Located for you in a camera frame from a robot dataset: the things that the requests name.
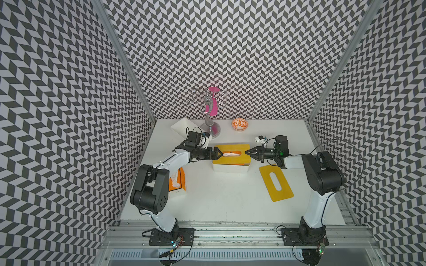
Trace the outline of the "aluminium corner post left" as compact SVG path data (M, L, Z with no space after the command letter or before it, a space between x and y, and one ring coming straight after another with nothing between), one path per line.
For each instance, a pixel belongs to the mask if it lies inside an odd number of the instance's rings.
M132 83L136 94L139 97L139 100L142 103L143 108L146 111L146 114L149 118L149 120L155 124L156 123L156 118L149 106L149 103L144 95L143 89L135 75L135 72L130 64L130 60L128 59L125 49L122 45L122 43L120 42L118 35L113 27L113 23L111 22L107 10L105 9L104 3L103 1L99 1L99 0L94 0L91 1L94 11L97 13L97 16L99 18L100 23L102 24L102 26L105 29L106 34L109 37L110 42L112 43L116 54L126 72L126 74L128 75L128 78L130 80L130 82Z

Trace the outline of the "orange tissue pack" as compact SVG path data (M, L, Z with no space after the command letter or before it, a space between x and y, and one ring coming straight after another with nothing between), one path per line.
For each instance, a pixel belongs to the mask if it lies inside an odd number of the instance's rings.
M240 151L227 151L223 153L223 157L239 157L241 156Z
M182 167L169 178L169 192L186 192L185 172Z

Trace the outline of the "aluminium corner post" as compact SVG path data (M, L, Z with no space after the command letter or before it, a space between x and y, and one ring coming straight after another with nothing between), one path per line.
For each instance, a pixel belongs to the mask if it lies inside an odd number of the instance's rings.
M149 106L149 103L144 95L143 89L135 75L135 72L130 64L130 60L128 59L125 49L122 45L122 43L120 42L118 35L113 27L113 23L111 22L107 10L105 9L104 3L103 1L99 1L99 0L94 0L91 1L94 11L97 13L97 16L99 18L100 23L102 24L102 26L105 29L106 34L109 37L110 42L112 43L116 54L126 72L126 74L128 75L128 78L130 80L130 82L132 83L136 94L139 97L139 100L142 103L143 108L146 111L146 114L149 118L149 120L155 124L156 123L156 118Z
M316 104L314 105L311 113L307 118L308 123L312 123L315 117L318 115L319 111L324 106L328 96L332 92L334 86L337 84L338 79L342 72L344 71L347 63L349 62L351 56L357 49L358 45L362 42L363 36L366 34L369 26L371 25L376 14L379 12L379 9L384 1L374 0L368 6L367 11L363 18L361 19L359 25L357 26L354 35L348 43L347 48L343 52L339 62L337 63L332 75L330 76L328 82L326 83L321 95L319 96Z

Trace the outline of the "aluminium corner post right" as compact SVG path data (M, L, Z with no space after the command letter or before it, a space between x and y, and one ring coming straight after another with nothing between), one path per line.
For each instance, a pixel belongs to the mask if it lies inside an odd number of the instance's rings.
M332 75L330 76L328 82L326 83L321 95L319 96L316 104L314 105L311 113L307 118L308 123L312 123L315 117L318 115L319 111L324 106L328 96L332 92L334 86L337 84L338 79L342 72L344 71L347 63L349 62L351 56L357 49L358 45L362 42L363 36L366 34L369 26L371 25L376 14L379 12L379 9L384 1L374 0L368 6L367 11L363 18L361 19L359 25L357 26L354 35L348 43L347 48L343 52L339 62L337 63Z

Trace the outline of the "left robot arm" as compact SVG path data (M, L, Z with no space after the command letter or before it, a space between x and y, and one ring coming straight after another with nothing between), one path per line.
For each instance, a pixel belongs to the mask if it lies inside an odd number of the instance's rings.
M201 137L201 133L189 131L171 155L154 165L141 165L136 173L130 203L140 215L147 215L155 223L150 239L159 239L162 246L172 244L176 247L180 238L179 223L166 208L170 176L191 162L216 161L223 157L218 147L201 145Z

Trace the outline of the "chrome jewelry stand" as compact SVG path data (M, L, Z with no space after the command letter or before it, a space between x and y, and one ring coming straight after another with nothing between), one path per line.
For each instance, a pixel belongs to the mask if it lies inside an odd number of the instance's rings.
M218 87L209 87L207 89L192 89L190 91L189 104L195 105L195 97L200 96L205 105L204 123L201 129L210 134L210 140L217 138L220 135L221 128L217 122L214 122L212 117L218 114L218 104L220 102L216 96L221 92Z

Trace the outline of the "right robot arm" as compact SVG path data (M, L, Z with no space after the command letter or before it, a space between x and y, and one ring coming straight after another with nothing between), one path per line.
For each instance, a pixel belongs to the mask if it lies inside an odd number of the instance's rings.
M305 214L301 217L298 229L281 229L284 244L314 246L328 245L326 239L326 212L335 194L346 183L346 178L328 151L315 154L292 155L286 136L277 135L272 148L266 147L267 141L260 146L245 151L256 161L274 160L282 170L303 169L311 188L311 196Z

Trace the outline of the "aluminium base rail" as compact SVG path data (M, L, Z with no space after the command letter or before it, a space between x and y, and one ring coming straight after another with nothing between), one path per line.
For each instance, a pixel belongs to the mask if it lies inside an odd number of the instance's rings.
M291 225L181 222L177 243L155 245L147 221L107 230L96 266L385 266L364 226L328 226L323 240L305 243Z

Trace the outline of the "orange patterned ceramic bowl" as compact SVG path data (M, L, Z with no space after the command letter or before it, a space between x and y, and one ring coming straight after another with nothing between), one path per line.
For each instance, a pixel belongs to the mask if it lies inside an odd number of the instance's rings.
M231 122L231 126L236 131L244 131L248 128L248 122L245 119L237 118Z

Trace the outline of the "yellow wooden lid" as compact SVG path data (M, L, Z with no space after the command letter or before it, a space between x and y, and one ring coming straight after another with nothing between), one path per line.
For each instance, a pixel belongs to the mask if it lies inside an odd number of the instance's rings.
M245 154L250 149L249 144L227 144L216 147L223 155L212 162L214 165L249 165L251 163L251 157Z
M279 167L268 165L260 167L259 171L272 202L294 197L294 193Z

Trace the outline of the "white plastic box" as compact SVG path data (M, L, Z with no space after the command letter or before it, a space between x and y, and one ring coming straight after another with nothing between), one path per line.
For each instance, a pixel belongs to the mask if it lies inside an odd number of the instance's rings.
M172 134L178 139L186 139L187 129L192 130L196 125L189 119L183 118L173 124L170 128Z
M212 167L215 172L219 172L219 173L245 174L248 172L250 164L226 165L226 164L215 164L213 162Z

